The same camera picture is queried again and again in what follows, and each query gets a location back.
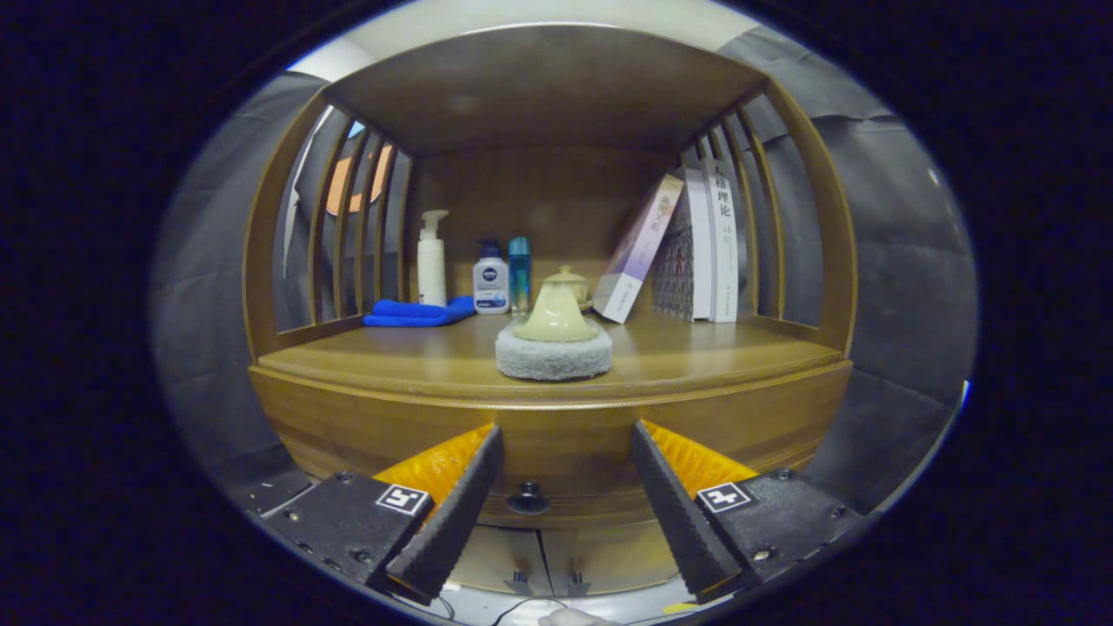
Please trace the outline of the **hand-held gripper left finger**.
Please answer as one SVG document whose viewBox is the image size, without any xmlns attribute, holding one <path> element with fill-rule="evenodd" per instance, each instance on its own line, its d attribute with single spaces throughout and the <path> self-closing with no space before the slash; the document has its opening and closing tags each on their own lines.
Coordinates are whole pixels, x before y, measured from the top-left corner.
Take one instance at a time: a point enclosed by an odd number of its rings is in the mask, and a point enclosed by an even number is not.
<svg viewBox="0 0 1113 626">
<path fill-rule="evenodd" d="M 339 471 L 263 522 L 363 586 L 430 605 L 476 526 L 503 452 L 501 429 L 487 423 L 374 476 Z"/>
</svg>

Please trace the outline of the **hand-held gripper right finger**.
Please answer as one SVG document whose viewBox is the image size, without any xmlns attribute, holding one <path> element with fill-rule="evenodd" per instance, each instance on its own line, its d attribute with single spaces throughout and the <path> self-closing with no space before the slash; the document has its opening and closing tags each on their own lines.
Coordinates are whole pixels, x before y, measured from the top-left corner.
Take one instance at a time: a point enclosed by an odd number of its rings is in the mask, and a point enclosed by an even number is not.
<svg viewBox="0 0 1113 626">
<path fill-rule="evenodd" d="M 631 458 L 699 603 L 791 580 L 867 527 L 863 508 L 811 476 L 755 473 L 647 421 L 632 429 Z"/>
</svg>

